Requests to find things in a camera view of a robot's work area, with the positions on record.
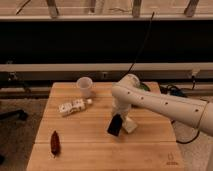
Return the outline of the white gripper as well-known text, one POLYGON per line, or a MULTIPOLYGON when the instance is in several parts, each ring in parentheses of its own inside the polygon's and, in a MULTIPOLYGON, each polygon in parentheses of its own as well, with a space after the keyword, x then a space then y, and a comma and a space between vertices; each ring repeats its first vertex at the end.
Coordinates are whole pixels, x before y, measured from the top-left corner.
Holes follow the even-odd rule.
POLYGON ((131 109, 130 104, 123 103, 121 101, 118 101, 117 99, 114 99, 112 101, 111 115, 115 116, 116 114, 119 114, 122 120, 125 121, 130 109, 131 109))

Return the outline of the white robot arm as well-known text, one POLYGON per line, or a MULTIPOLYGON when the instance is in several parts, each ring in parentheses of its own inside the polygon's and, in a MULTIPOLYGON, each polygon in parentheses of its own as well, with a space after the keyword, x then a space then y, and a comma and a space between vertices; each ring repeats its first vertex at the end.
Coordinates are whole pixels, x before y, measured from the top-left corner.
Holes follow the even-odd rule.
POLYGON ((114 83, 112 96, 121 106, 135 105, 179 121, 213 137, 213 103, 140 89, 140 80, 127 74, 114 83))

